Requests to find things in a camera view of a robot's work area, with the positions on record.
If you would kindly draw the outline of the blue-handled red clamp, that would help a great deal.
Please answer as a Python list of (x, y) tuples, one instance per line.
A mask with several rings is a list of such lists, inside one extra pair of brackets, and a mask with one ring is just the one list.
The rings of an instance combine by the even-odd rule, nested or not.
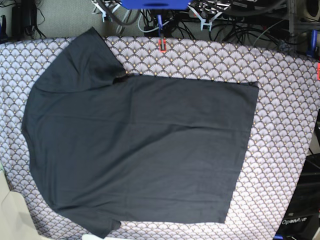
[(160, 14), (157, 15), (158, 22), (158, 35), (159, 35), (159, 50), (162, 53), (167, 51), (166, 39), (164, 36), (164, 23), (162, 20), (162, 16)]

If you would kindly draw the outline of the black OpenArm box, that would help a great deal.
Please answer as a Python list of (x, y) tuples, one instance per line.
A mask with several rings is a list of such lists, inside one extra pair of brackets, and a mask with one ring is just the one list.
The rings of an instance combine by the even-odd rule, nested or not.
[(320, 155), (306, 157), (297, 186), (273, 237), (275, 240), (311, 240), (320, 230)]

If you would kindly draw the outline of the dark navy T-shirt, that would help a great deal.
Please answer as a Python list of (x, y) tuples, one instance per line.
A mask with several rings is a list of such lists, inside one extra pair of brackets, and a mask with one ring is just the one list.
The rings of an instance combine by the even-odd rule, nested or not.
[(223, 223), (255, 83), (127, 75), (94, 28), (34, 83), (21, 131), (56, 213), (104, 238), (123, 221)]

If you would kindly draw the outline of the red clamp at right edge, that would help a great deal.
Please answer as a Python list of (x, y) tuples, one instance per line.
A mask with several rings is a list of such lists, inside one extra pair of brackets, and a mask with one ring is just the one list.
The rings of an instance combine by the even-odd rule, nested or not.
[(320, 80), (320, 63), (317, 63), (317, 80)]

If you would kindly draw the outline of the black adapter on floor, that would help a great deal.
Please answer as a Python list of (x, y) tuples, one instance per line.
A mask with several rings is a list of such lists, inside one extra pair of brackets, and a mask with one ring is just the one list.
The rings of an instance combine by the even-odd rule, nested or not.
[(34, 2), (27, 1), (16, 4), (11, 9), (11, 33), (13, 37), (31, 36), (37, 26), (37, 7)]

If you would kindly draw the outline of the blue clamp at right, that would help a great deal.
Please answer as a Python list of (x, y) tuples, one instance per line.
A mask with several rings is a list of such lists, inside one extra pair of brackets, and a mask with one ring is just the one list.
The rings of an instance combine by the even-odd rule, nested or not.
[(315, 55), (316, 44), (317, 44), (317, 35), (318, 35), (318, 32), (316, 30), (312, 30), (311, 33), (310, 33), (310, 39), (309, 39), (309, 42), (308, 42), (308, 49), (307, 49), (307, 52), (306, 52), (306, 55), (308, 57), (313, 58), (314, 55)]

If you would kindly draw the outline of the beige cardboard box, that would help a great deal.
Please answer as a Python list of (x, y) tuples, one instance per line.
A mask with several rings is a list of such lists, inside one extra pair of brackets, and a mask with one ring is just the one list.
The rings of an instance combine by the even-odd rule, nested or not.
[(0, 172), (0, 238), (40, 240), (24, 197), (9, 189), (4, 171)]

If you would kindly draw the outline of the white power strip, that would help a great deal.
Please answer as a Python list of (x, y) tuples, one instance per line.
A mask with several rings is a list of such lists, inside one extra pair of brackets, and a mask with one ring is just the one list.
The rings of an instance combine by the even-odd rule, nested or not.
[[(192, 19), (200, 19), (192, 10), (187, 11), (188, 15)], [(198, 11), (197, 14), (202, 18), (206, 19), (206, 21), (209, 21), (212, 19), (215, 15), (218, 14), (218, 12), (210, 13), (210, 12), (205, 12), (205, 11)]]

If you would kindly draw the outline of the fan-patterned tablecloth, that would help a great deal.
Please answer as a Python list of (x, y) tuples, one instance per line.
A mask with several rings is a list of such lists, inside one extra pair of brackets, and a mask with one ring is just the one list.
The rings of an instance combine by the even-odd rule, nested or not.
[[(70, 38), (0, 46), (0, 162), (41, 236), (79, 240), (86, 231), (53, 212), (29, 170), (21, 134), (34, 82)], [(309, 58), (232, 43), (175, 39), (161, 52), (157, 38), (105, 39), (128, 74), (257, 82), (259, 94), (247, 152), (223, 224), (124, 222), (112, 237), (137, 240), (270, 240), (283, 223), (300, 178), (320, 108), (318, 64)]]

